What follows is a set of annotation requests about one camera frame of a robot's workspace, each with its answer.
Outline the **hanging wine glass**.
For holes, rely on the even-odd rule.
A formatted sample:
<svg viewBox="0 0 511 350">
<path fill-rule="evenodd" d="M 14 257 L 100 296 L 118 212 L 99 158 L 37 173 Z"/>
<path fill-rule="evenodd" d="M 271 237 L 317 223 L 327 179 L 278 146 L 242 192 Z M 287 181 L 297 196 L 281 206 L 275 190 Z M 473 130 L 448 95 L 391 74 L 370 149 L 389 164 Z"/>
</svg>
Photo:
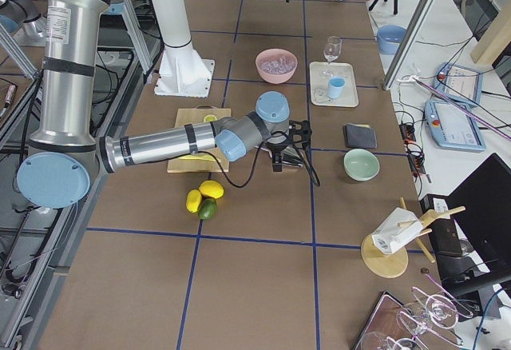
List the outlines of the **hanging wine glass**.
<svg viewBox="0 0 511 350">
<path fill-rule="evenodd" d="M 442 329 L 452 329 L 461 318 L 472 319 L 474 317 L 473 311 L 444 289 L 427 268 L 422 269 L 422 275 L 437 288 L 437 291 L 427 293 L 414 286 L 411 293 L 435 326 Z"/>
</svg>

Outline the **blue bowl with fork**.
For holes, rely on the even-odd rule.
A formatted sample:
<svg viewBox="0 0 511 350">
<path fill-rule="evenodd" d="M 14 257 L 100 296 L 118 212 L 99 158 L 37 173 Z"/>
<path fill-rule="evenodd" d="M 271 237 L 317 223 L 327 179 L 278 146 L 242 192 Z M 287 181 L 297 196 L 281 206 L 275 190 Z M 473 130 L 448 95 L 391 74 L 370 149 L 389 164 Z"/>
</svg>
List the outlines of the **blue bowl with fork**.
<svg viewBox="0 0 511 350">
<path fill-rule="evenodd" d="M 376 38 L 379 52 L 394 55 L 406 35 L 406 28 L 396 25 L 384 25 L 378 28 Z"/>
</svg>

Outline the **light blue plastic cup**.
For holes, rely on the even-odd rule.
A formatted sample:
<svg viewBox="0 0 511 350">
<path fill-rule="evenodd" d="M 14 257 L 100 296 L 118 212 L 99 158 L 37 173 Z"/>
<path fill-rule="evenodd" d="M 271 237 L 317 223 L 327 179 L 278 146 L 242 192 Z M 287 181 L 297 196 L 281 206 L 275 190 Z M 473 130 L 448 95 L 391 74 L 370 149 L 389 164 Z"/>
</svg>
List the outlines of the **light blue plastic cup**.
<svg viewBox="0 0 511 350">
<path fill-rule="evenodd" d="M 341 96 L 345 87 L 345 79 L 341 77 L 331 77 L 327 84 L 327 96 L 330 99 L 337 99 Z"/>
</svg>

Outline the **whole yellow lemon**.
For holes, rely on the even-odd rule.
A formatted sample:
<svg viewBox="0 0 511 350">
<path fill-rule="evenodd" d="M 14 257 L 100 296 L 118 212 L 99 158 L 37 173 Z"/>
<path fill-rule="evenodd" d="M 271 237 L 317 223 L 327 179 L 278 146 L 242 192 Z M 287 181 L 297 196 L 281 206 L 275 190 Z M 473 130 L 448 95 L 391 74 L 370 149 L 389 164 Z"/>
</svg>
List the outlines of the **whole yellow lemon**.
<svg viewBox="0 0 511 350">
<path fill-rule="evenodd" d="M 199 191 L 204 197 L 214 199 L 219 199 L 224 195 L 224 187 L 214 180 L 203 181 L 199 186 Z"/>
</svg>

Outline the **pink bowl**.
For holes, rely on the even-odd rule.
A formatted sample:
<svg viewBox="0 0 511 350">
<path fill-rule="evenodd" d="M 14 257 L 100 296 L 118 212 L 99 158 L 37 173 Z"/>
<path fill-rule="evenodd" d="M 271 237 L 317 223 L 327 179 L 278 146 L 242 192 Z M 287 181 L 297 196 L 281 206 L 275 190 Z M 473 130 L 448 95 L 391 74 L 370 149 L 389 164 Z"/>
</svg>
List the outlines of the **pink bowl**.
<svg viewBox="0 0 511 350">
<path fill-rule="evenodd" d="M 268 49 L 261 51 L 255 59 L 260 77 L 271 84 L 287 82 L 298 65 L 296 56 L 287 50 Z"/>
</svg>

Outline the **cream bear serving tray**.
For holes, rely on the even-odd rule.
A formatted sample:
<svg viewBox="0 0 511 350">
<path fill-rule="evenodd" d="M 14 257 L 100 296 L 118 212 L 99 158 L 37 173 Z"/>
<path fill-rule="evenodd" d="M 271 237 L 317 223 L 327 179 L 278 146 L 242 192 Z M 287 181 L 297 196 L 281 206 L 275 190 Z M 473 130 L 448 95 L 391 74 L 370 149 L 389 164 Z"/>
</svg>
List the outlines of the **cream bear serving tray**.
<svg viewBox="0 0 511 350">
<path fill-rule="evenodd" d="M 344 85 L 340 89 L 340 95 L 332 98 L 329 94 L 329 81 L 323 75 L 323 71 L 329 70 L 333 78 L 342 78 Z M 355 83 L 353 67 L 347 63 L 311 62 L 309 64 L 311 81 L 311 103 L 318 106 L 353 108 L 358 105 L 358 92 Z"/>
</svg>

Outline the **black monitor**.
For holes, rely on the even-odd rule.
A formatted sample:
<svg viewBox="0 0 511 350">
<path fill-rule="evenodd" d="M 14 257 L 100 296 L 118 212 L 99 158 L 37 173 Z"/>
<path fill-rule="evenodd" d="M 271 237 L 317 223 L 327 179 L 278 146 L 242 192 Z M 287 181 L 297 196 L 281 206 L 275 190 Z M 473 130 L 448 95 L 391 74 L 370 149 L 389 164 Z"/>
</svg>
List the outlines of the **black monitor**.
<svg viewBox="0 0 511 350">
<path fill-rule="evenodd" d="M 430 239 L 440 256 L 438 266 L 448 278 L 448 291 L 464 296 L 495 284 L 510 286 L 510 167 L 496 153 L 488 156 L 444 200 L 465 207 L 450 219 L 433 223 Z M 489 272 L 461 278 L 461 229 Z"/>
</svg>

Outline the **far teach pendant tablet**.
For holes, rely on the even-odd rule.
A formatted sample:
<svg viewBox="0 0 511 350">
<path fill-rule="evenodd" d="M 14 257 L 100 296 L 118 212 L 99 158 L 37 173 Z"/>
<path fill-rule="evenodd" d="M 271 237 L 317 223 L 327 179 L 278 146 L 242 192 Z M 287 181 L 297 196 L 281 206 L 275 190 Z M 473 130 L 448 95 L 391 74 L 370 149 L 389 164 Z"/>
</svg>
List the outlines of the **far teach pendant tablet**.
<svg viewBox="0 0 511 350">
<path fill-rule="evenodd" d="M 444 63 L 438 68 L 434 88 L 455 101 L 475 107 L 481 99 L 482 74 L 465 66 Z"/>
</svg>

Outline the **lemon half slice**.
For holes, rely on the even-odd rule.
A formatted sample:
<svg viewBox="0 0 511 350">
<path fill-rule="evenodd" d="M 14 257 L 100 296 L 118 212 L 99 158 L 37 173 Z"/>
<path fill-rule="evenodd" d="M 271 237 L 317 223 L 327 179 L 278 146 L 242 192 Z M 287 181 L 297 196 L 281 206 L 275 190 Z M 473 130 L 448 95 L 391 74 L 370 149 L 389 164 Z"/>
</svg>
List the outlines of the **lemon half slice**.
<svg viewBox="0 0 511 350">
<path fill-rule="evenodd" d="M 217 117 L 214 114 L 207 114 L 204 116 L 204 122 L 213 122 L 216 120 L 217 120 Z"/>
</svg>

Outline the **green lime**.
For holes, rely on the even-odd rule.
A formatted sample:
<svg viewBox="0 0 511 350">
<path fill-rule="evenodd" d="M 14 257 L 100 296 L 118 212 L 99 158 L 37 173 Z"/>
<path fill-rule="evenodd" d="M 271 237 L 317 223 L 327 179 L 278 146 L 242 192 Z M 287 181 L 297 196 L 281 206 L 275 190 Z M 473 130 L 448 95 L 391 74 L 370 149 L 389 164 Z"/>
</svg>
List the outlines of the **green lime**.
<svg viewBox="0 0 511 350">
<path fill-rule="evenodd" d="M 201 220 L 212 219 L 216 215 L 217 203 L 215 198 L 204 198 L 198 209 L 198 216 Z"/>
</svg>

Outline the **white carton on stand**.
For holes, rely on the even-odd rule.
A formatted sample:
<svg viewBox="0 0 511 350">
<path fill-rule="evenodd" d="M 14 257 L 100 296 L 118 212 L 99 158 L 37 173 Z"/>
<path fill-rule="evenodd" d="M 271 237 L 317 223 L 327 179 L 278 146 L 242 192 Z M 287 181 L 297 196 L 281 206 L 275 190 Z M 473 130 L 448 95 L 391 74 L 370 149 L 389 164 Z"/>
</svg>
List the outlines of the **white carton on stand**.
<svg viewBox="0 0 511 350">
<path fill-rule="evenodd" d="M 396 208 L 370 236 L 381 253 L 390 255 L 410 243 L 421 231 L 422 223 L 413 212 Z"/>
</svg>

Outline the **near teach pendant tablet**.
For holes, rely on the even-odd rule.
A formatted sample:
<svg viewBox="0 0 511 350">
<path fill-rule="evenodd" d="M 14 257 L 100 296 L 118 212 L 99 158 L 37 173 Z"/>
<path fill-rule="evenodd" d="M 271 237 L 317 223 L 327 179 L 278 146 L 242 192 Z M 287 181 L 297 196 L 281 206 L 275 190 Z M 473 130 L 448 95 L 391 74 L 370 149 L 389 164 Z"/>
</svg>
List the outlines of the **near teach pendant tablet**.
<svg viewBox="0 0 511 350">
<path fill-rule="evenodd" d="M 446 101 L 425 103 L 425 118 L 431 137 L 443 149 L 483 152 L 486 145 L 465 104 L 452 105 Z"/>
</svg>

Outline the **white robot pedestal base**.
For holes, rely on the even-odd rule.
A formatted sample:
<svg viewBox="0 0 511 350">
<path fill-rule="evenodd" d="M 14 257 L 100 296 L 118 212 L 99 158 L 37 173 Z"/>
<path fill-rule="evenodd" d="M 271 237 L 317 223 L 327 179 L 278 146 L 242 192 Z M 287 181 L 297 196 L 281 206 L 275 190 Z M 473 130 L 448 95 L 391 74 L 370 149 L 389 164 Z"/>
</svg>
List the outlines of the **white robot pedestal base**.
<svg viewBox="0 0 511 350">
<path fill-rule="evenodd" d="M 192 44 L 184 0 L 152 0 L 164 44 L 155 94 L 207 97 L 215 62 L 200 57 Z"/>
</svg>

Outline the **green ceramic bowl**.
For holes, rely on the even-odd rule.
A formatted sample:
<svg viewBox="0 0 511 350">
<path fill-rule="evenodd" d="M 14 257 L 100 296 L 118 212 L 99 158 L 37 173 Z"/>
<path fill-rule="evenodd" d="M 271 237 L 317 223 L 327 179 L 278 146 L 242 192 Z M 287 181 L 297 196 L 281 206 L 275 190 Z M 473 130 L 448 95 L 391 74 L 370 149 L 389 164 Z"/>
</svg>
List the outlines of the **green ceramic bowl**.
<svg viewBox="0 0 511 350">
<path fill-rule="evenodd" d="M 369 181 L 380 171 L 378 158 L 365 149 L 352 149 L 343 158 L 347 175 L 356 181 Z"/>
</svg>

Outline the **pile of clear ice cubes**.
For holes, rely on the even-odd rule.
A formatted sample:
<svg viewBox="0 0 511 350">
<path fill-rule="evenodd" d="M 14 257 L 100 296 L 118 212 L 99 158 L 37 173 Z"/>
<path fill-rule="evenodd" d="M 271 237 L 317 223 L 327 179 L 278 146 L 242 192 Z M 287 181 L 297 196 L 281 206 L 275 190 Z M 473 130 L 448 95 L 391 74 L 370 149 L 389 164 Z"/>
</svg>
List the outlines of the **pile of clear ice cubes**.
<svg viewBox="0 0 511 350">
<path fill-rule="evenodd" d="M 290 56 L 279 54 L 262 58 L 259 61 L 259 68 L 266 74 L 284 75 L 293 71 L 296 61 Z"/>
</svg>

